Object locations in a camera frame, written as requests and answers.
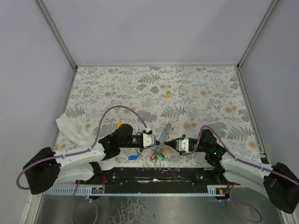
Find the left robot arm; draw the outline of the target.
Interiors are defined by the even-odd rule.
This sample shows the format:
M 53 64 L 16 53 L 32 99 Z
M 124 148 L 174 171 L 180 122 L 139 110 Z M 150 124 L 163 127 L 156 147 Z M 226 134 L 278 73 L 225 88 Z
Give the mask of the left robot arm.
M 104 170 L 101 162 L 118 156 L 122 148 L 147 149 L 158 144 L 152 131 L 143 131 L 141 134 L 134 135 L 131 125 L 122 124 L 94 146 L 60 153 L 45 147 L 24 165 L 23 172 L 30 193 L 37 195 L 55 184 L 86 182 L 100 176 Z

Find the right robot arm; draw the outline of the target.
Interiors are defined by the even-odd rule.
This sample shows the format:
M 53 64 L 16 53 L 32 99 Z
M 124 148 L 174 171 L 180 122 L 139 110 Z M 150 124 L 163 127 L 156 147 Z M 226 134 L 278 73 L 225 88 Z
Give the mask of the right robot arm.
M 299 204 L 299 180 L 285 164 L 265 164 L 236 156 L 208 126 L 201 127 L 197 139 L 181 137 L 165 145 L 184 156 L 205 153 L 208 164 L 228 182 L 259 192 L 285 213 L 292 214 Z

